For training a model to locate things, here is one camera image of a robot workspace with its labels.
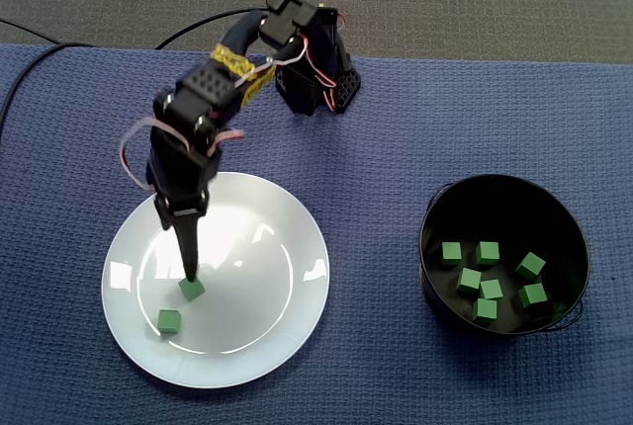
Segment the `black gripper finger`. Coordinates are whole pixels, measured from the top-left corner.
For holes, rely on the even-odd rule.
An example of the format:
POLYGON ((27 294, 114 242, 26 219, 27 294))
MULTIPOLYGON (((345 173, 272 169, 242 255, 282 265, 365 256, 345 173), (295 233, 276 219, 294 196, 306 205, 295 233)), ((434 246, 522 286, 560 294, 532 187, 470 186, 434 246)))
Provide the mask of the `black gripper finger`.
POLYGON ((159 216, 162 229, 168 230, 172 225, 172 220, 167 200, 163 196, 155 196, 153 204, 159 216))
POLYGON ((198 221, 202 216, 201 212, 184 211, 177 212, 171 219, 189 282, 196 281, 198 276, 198 221))

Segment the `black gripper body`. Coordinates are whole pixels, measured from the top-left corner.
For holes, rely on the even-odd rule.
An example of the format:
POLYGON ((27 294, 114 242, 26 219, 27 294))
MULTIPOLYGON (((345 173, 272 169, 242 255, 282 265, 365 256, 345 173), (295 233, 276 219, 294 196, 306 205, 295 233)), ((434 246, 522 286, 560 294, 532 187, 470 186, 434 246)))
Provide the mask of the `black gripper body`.
POLYGON ((219 120, 198 120, 191 140, 177 136, 172 127, 150 122, 150 155, 146 168, 147 183, 156 196, 169 205, 171 219, 176 213, 194 211, 204 214, 210 199, 208 184, 218 173, 222 153, 208 151, 220 133, 219 120))

